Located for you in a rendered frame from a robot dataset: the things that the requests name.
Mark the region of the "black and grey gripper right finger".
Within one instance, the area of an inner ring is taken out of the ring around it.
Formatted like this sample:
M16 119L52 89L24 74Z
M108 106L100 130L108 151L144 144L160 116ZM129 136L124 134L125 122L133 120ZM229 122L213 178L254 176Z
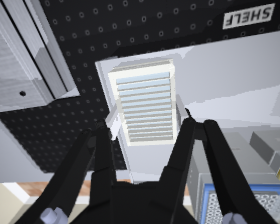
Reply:
M173 224L183 204L195 140L201 140L223 219L221 224L278 224L255 198L218 123L196 122L176 94L179 134L141 224ZM207 136L207 137L206 137Z

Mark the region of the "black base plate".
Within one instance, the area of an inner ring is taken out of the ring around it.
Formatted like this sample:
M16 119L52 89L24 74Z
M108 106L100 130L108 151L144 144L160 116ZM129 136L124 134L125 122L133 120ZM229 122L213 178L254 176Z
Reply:
M45 173L110 113L95 62L280 31L280 0L39 0L80 96L0 112ZM273 4L270 21L223 29L224 15Z

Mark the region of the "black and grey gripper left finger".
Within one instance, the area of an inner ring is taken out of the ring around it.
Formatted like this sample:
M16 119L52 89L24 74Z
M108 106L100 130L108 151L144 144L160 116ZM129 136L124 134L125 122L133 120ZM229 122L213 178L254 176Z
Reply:
M80 132L39 198L14 224L68 224L95 153L85 224L114 224L112 185L117 181L112 140L121 120L117 105L97 130Z

